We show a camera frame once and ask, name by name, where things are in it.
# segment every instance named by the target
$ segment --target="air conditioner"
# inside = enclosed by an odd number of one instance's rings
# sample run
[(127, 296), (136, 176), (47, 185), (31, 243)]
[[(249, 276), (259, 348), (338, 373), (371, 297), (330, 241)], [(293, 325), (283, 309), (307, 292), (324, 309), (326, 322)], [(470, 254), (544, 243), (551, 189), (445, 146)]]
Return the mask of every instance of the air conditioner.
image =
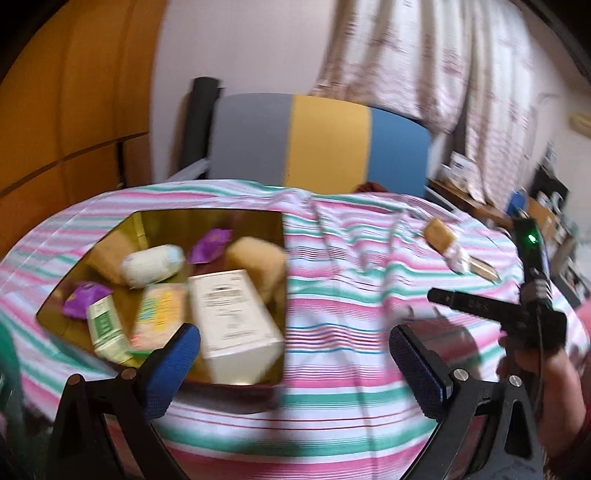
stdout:
[(575, 132), (591, 138), (591, 116), (573, 113), (569, 118), (569, 124)]

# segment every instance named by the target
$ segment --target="white cylindrical package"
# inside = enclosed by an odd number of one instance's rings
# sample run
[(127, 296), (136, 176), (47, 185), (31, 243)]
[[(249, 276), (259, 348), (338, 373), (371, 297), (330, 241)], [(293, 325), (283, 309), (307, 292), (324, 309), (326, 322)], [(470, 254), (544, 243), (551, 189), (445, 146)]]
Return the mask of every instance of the white cylindrical package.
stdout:
[(121, 264), (121, 276), (131, 288), (144, 288), (150, 283), (172, 277), (184, 262), (182, 248), (160, 245), (129, 254)]

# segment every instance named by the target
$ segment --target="white wall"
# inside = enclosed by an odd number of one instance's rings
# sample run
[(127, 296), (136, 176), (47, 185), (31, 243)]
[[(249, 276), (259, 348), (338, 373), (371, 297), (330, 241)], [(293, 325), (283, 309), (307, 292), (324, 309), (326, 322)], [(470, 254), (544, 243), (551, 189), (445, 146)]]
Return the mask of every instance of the white wall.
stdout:
[(154, 181), (175, 170), (191, 80), (225, 94), (307, 93), (327, 47), (336, 0), (169, 0), (152, 84)]
[[(569, 96), (569, 85), (563, 72), (569, 67), (576, 68), (552, 30), (527, 7), (520, 7), (531, 36), (531, 59), (534, 67), (531, 98), (533, 106), (538, 109), (534, 148), (529, 165), (521, 177), (522, 184), (528, 185), (548, 141), (555, 139), (565, 127), (563, 117)], [(555, 95), (556, 98), (547, 98), (542, 103), (536, 102), (543, 94)]]
[(584, 113), (591, 116), (591, 95), (571, 90), (563, 122), (566, 124), (556, 138), (557, 176), (570, 190), (565, 212), (577, 222), (580, 233), (591, 239), (591, 140), (568, 127), (568, 115)]

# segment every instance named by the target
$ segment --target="yellow package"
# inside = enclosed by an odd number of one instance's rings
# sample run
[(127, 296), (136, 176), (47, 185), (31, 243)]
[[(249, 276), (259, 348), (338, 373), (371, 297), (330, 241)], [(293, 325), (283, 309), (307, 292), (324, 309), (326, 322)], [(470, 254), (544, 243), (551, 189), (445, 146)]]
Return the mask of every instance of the yellow package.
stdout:
[(186, 294), (183, 283), (145, 288), (130, 340), (134, 353), (150, 353), (166, 345), (184, 322)]

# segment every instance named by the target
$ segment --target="metal screw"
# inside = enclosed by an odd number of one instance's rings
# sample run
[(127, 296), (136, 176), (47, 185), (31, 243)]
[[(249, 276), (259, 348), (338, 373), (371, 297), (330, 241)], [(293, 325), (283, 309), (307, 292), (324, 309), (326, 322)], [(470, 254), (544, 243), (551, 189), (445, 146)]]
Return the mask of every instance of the metal screw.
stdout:
[(517, 375), (511, 375), (509, 377), (509, 383), (514, 387), (520, 387), (522, 384), (521, 379)]
[(126, 368), (121, 372), (121, 378), (123, 380), (132, 380), (136, 376), (135, 368)]
[(80, 375), (80, 374), (71, 375), (70, 378), (68, 378), (68, 385), (76, 385), (76, 384), (80, 383), (80, 380), (82, 380), (82, 375)]
[(456, 377), (460, 382), (465, 382), (468, 380), (468, 372), (466, 372), (463, 368), (457, 368), (453, 371), (453, 376)]

